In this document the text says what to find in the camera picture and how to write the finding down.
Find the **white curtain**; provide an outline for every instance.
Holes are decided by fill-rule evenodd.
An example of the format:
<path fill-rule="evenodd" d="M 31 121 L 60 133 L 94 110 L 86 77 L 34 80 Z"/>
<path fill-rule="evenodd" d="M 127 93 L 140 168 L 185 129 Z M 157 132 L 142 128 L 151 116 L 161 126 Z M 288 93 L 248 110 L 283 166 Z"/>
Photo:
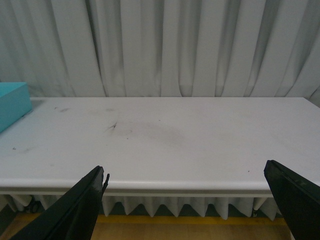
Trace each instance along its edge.
<path fill-rule="evenodd" d="M 34 97 L 305 97 L 320 106 L 319 27 L 319 0 L 2 0 L 0 82 L 27 82 Z M 127 213 L 166 203 L 177 215 L 189 203 L 203 216 L 209 203 L 230 203 L 249 214 L 236 198 L 105 197 L 105 211 L 115 201 Z M 261 206 L 270 218 L 272 204 Z"/>

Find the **table top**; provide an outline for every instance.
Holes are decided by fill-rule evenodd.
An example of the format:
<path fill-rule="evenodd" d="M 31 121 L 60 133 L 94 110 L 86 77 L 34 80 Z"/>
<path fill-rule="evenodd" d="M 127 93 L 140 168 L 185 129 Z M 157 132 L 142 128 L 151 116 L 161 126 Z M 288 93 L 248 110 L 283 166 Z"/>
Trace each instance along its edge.
<path fill-rule="evenodd" d="M 320 109 L 304 98 L 32 98 L 0 133 L 0 188 L 268 191 L 267 160 L 320 184 Z"/>

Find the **floor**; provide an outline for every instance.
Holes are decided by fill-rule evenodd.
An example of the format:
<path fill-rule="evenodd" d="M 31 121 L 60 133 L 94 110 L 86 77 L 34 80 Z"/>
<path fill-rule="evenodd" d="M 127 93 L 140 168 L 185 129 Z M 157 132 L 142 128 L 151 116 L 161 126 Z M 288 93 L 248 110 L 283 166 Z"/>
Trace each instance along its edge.
<path fill-rule="evenodd" d="M 18 214 L 0 236 L 8 240 L 36 214 Z M 283 218 L 99 215 L 91 240 L 290 240 Z"/>

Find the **turquoise block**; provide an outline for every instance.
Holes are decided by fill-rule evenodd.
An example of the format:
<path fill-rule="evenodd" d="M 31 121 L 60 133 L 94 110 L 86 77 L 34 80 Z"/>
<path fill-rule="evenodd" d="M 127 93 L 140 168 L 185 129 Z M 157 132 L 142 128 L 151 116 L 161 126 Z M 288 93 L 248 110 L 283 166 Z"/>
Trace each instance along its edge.
<path fill-rule="evenodd" d="M 0 82 L 0 133 L 31 110 L 25 82 Z"/>

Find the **curtain fold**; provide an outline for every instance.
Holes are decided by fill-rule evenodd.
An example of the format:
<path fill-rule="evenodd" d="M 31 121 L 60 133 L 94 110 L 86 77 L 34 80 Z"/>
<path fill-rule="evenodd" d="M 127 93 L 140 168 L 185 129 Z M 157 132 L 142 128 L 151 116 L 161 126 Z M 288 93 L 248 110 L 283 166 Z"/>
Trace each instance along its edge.
<path fill-rule="evenodd" d="M 254 206 L 254 197 L 140 197 L 140 196 L 104 196 L 102 206 L 106 216 L 112 211 L 115 203 L 122 203 L 125 214 L 130 214 L 138 205 L 143 204 L 148 214 L 153 217 L 160 205 L 165 205 L 174 216 L 178 217 L 185 204 L 190 205 L 201 217 L 205 217 L 208 205 L 212 204 L 217 213 L 228 219 L 229 205 L 233 205 L 242 214 L 250 217 Z M 274 219 L 278 210 L 273 198 L 267 199 L 261 210 Z"/>

